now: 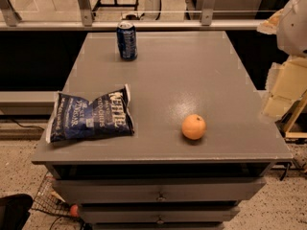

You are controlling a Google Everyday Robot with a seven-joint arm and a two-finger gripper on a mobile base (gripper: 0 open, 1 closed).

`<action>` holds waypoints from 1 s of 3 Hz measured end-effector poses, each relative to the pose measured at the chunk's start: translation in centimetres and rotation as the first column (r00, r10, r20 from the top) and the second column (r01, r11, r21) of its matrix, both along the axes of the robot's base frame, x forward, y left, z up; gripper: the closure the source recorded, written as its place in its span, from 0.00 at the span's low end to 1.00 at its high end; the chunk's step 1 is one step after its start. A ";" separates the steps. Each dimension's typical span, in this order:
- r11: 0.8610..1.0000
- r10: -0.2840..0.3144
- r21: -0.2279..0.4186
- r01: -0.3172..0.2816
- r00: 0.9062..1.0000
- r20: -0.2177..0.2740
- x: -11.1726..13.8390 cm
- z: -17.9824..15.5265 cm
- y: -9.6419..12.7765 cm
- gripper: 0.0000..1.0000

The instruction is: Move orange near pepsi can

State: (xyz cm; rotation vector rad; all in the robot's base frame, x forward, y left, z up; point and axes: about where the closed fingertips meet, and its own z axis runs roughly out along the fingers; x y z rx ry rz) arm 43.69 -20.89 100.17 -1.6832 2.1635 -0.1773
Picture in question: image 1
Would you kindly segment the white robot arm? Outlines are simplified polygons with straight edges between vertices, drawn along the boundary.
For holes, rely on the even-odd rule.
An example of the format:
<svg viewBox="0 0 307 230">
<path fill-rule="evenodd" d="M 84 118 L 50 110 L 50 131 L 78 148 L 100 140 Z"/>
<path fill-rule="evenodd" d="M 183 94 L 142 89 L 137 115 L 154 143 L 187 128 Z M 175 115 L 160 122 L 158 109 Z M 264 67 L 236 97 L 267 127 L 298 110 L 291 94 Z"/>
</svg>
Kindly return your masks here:
<svg viewBox="0 0 307 230">
<path fill-rule="evenodd" d="M 289 0 L 279 17 L 276 38 L 281 51 L 307 57 L 307 0 Z"/>
</svg>

